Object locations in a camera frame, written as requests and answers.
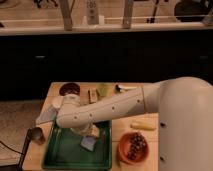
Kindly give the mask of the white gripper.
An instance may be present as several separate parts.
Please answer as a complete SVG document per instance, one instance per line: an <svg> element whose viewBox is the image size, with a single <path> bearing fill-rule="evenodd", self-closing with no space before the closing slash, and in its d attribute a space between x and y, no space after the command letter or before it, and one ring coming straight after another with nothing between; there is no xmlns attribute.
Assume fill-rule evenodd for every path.
<svg viewBox="0 0 213 171"><path fill-rule="evenodd" d="M92 136L95 138L98 138L100 136L100 130L99 128L93 124L89 123L80 127L72 128L72 131L76 134L82 135L82 136Z"/></svg>

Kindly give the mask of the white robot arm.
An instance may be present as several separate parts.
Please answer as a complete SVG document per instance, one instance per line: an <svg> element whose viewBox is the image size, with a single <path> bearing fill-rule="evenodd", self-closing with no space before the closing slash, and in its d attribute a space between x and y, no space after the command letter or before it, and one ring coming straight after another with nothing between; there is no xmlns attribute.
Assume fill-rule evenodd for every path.
<svg viewBox="0 0 213 171"><path fill-rule="evenodd" d="M159 115L158 171L213 171L213 85L199 78L145 84L79 107L65 99L56 123L83 128L149 113Z"/></svg>

